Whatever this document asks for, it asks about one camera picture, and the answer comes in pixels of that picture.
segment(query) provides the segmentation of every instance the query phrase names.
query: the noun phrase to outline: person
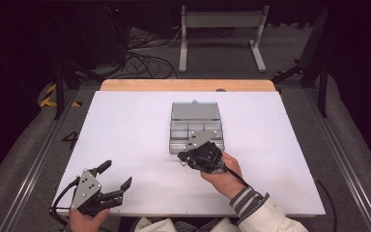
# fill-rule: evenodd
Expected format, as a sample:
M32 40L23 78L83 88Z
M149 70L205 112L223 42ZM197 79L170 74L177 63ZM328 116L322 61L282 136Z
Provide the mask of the person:
M222 160L231 170L242 176L238 161L223 153ZM201 177L210 182L214 188L230 199L230 206L239 216L238 226L233 224L228 217L218 222L210 231L213 232L305 232L306 228L298 221L285 217L284 211L279 208L266 194L247 188L229 172L209 174L201 172ZM70 210L70 229L73 232L96 232L106 220L109 210L99 212L95 217L82 215L77 210ZM141 218L135 224L136 232L176 231L170 218L151 223L146 218Z

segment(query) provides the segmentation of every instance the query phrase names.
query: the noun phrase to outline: white board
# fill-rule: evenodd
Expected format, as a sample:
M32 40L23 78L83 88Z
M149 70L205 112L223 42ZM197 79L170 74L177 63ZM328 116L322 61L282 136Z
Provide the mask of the white board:
M225 151L243 178L268 192L290 216L324 215L300 145L277 92L96 92L59 191L112 160L98 180L101 192L118 190L132 177L120 216L234 216L229 200L169 155L173 102L217 102ZM72 190L59 206L69 207Z

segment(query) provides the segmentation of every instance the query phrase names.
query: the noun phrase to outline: white metal stand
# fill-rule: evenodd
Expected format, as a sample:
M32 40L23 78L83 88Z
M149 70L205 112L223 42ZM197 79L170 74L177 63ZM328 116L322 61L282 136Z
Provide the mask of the white metal stand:
M262 11L256 12L187 12L186 6L182 8L182 45L180 52L180 73L186 72L187 57L187 28L201 27L258 27L254 40L249 41L249 45L254 55L258 71L264 73L266 67L261 57L258 45L264 31L269 6L265 6Z

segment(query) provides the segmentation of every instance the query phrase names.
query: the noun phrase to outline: striped sleeve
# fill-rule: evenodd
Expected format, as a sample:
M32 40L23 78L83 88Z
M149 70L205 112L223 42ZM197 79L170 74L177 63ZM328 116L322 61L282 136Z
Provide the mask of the striped sleeve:
M267 201L269 195L261 195L257 191L244 188L231 201L230 206L240 217L238 224L254 214Z

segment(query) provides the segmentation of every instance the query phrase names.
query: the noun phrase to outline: hand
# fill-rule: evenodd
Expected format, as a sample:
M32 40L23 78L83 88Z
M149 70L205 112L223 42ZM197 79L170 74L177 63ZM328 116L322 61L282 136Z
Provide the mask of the hand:
M73 232L98 232L100 225L107 219L110 210L105 209L95 217L82 215L78 210L69 210L71 230Z
M239 174L241 177L243 176L240 165L235 158L224 152L222 153L222 160L228 168ZM201 177L210 182L219 193L223 194L230 200L245 188L245 186L229 172L217 174L201 172Z

